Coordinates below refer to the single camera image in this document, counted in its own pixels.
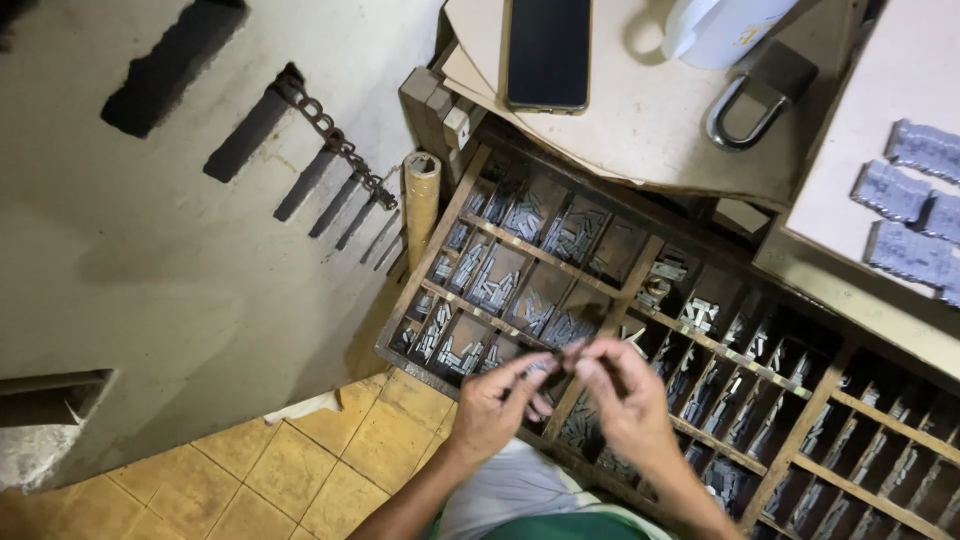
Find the white wall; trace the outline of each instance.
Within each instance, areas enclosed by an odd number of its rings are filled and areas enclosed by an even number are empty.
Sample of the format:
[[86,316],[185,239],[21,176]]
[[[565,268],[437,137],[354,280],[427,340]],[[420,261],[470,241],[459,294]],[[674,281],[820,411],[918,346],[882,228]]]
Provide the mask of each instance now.
[[442,0],[248,0],[242,28],[165,121],[145,140],[125,135],[100,110],[187,3],[41,0],[0,56],[0,379],[117,370],[43,485],[380,369],[366,347],[362,362],[345,349],[384,283],[379,252],[357,261],[390,213],[375,209],[336,252],[360,190],[308,237],[343,179],[331,173],[288,223],[272,217],[322,145],[292,110],[232,183],[201,169],[293,61],[385,176],[414,148],[396,90],[433,55]]

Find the phone screen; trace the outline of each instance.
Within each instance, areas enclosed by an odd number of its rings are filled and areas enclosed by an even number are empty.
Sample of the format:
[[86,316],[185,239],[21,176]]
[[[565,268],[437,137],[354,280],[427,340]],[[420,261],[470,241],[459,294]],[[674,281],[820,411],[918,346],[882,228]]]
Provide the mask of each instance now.
[[591,0],[512,0],[507,101],[517,107],[587,106]]

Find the metal chain link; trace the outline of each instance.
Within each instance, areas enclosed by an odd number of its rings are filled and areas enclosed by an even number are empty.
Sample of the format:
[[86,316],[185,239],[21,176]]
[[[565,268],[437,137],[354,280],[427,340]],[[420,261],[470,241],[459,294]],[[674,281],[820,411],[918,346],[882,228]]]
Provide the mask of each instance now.
[[353,172],[360,175],[361,183],[370,192],[372,200],[383,205],[384,209],[396,208],[396,196],[383,186],[383,179],[373,174],[367,162],[357,155],[356,145],[347,140],[343,130],[334,125],[333,118],[324,112],[320,101],[306,93],[303,82],[286,73],[280,73],[271,87],[291,107],[299,110],[313,129],[324,138],[324,148],[347,160]]

